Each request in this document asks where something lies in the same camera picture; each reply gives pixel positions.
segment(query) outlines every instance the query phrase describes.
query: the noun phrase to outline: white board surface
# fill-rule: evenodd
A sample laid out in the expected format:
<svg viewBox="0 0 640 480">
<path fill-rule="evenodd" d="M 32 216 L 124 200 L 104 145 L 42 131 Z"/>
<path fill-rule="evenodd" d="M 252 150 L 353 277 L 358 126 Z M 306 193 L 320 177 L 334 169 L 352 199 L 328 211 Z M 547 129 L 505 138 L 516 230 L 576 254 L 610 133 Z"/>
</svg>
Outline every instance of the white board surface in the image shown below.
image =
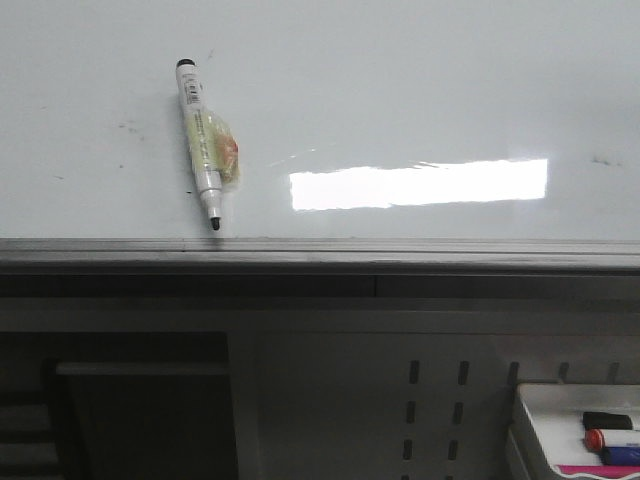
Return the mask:
<svg viewBox="0 0 640 480">
<path fill-rule="evenodd" d="M 240 148 L 217 236 L 639 240 L 639 18 L 635 0 L 3 2 L 0 236 L 213 236 L 177 102 L 190 57 Z"/>
</svg>

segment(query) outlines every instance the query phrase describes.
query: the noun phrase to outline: ink mark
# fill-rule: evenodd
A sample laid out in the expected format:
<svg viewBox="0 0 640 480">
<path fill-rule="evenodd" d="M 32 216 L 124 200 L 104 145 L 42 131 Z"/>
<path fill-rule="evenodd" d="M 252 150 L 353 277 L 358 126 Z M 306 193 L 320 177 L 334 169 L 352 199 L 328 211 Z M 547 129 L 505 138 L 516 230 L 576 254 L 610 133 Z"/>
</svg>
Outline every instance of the ink mark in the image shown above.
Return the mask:
<svg viewBox="0 0 640 480">
<path fill-rule="evenodd" d="M 591 163 L 597 163 L 600 165 L 605 165 L 607 167 L 623 167 L 622 162 L 616 162 L 615 164 L 613 162 L 610 162 L 609 160 L 607 160 L 606 158 L 603 157 L 598 157 L 597 155 L 594 156 L 591 159 Z"/>
</svg>

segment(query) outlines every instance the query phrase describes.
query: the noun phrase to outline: smudge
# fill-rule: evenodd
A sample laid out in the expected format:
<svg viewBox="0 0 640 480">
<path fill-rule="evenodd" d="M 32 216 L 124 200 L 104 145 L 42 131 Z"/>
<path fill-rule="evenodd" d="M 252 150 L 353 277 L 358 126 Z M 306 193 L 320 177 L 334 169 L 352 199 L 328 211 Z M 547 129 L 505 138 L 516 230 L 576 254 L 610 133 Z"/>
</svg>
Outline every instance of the smudge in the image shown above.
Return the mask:
<svg viewBox="0 0 640 480">
<path fill-rule="evenodd" d="M 598 163 L 598 164 L 600 164 L 600 165 L 606 165 L 607 167 L 610 167 L 610 166 L 611 166 L 611 162 L 610 162 L 610 161 L 608 161 L 608 160 L 607 160 L 607 159 L 605 159 L 605 158 L 600 158 L 600 157 L 598 157 L 598 156 L 593 157 L 593 158 L 591 159 L 591 163 Z"/>
</svg>

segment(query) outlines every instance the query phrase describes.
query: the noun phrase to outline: red marker cap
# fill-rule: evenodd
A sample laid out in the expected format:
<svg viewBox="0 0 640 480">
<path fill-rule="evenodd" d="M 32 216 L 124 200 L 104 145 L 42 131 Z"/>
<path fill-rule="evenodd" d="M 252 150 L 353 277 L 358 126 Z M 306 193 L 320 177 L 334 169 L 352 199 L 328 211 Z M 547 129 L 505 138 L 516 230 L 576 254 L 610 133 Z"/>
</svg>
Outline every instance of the red marker cap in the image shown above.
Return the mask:
<svg viewBox="0 0 640 480">
<path fill-rule="evenodd" d="M 604 435 L 602 434 L 602 430 L 597 428 L 587 430 L 584 434 L 584 443 L 589 450 L 593 450 L 594 452 L 602 450 L 604 448 Z"/>
</svg>

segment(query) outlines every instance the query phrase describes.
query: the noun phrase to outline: black marker cap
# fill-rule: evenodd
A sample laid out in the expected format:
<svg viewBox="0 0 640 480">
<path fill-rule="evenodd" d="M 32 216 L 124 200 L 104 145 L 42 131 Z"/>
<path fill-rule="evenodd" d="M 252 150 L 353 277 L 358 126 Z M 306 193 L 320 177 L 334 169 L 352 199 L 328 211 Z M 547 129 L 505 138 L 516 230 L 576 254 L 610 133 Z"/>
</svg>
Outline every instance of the black marker cap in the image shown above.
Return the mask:
<svg viewBox="0 0 640 480">
<path fill-rule="evenodd" d="M 584 412 L 582 425 L 585 430 L 603 428 L 606 430 L 633 430 L 633 422 L 628 415 L 605 412 Z"/>
<path fill-rule="evenodd" d="M 195 67 L 196 66 L 196 62 L 194 62 L 193 60 L 191 60 L 189 58 L 183 58 L 182 60 L 180 60 L 178 62 L 178 64 L 176 65 L 176 68 L 181 67 L 182 65 L 193 65 Z"/>
</svg>

